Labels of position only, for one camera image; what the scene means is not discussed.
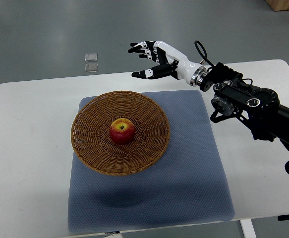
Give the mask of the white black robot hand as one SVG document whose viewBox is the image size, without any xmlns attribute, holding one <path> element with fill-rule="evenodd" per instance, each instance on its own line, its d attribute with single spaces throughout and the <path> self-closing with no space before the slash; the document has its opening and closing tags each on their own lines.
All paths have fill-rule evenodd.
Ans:
<svg viewBox="0 0 289 238">
<path fill-rule="evenodd" d="M 185 80 L 191 86 L 199 86 L 206 76 L 206 68 L 191 62 L 186 55 L 163 41 L 143 41 L 131 43 L 129 53 L 137 53 L 157 65 L 146 70 L 133 72 L 132 76 L 141 79 L 159 79 L 172 76 Z"/>
</svg>

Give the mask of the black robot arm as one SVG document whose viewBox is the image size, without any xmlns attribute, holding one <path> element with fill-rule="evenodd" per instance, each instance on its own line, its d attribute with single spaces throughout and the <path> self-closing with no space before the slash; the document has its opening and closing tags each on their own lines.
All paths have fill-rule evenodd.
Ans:
<svg viewBox="0 0 289 238">
<path fill-rule="evenodd" d="M 274 90 L 253 85 L 252 79 L 244 79 L 242 73 L 222 63 L 200 73 L 194 81 L 203 92 L 214 90 L 212 122 L 236 118 L 255 140 L 272 142 L 278 138 L 289 151 L 289 108 L 281 105 Z"/>
</svg>

